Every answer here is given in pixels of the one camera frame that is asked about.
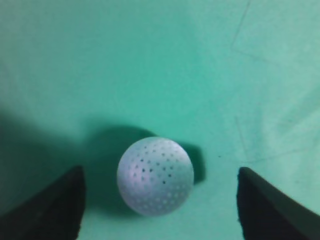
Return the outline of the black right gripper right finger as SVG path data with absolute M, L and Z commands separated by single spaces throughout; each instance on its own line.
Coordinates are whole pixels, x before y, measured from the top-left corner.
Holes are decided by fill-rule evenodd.
M 249 167 L 240 167 L 236 206 L 246 240 L 318 240 L 319 214 L 304 207 Z

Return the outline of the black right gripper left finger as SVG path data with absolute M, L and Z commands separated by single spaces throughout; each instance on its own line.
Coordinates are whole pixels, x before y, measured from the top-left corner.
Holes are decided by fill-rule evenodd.
M 2 240 L 76 240 L 86 208 L 86 181 L 75 166 L 0 217 Z

